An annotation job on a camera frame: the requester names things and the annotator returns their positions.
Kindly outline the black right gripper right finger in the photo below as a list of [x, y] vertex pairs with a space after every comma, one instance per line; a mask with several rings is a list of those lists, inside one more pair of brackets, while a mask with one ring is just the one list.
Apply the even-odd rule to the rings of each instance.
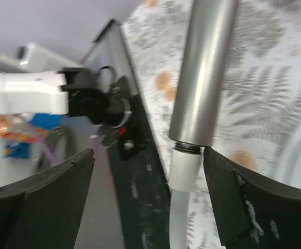
[[226, 248], [301, 248], [301, 189], [246, 169], [206, 147], [204, 173]]

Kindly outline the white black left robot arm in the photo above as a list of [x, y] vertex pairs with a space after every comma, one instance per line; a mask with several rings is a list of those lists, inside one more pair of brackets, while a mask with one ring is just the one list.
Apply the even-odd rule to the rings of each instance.
[[104, 92], [83, 67], [41, 73], [0, 73], [0, 115], [42, 113], [88, 117], [95, 125], [123, 126], [132, 114], [126, 97]]

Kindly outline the grey shower head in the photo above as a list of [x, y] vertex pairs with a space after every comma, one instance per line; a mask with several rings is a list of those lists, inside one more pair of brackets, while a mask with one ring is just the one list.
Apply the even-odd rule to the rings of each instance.
[[212, 145], [238, 1], [194, 1], [169, 138], [197, 155]]

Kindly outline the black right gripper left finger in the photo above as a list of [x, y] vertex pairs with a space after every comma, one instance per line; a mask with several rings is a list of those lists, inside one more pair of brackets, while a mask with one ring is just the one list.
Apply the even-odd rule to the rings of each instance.
[[0, 248], [73, 248], [93, 165], [93, 149], [85, 149], [0, 187]]

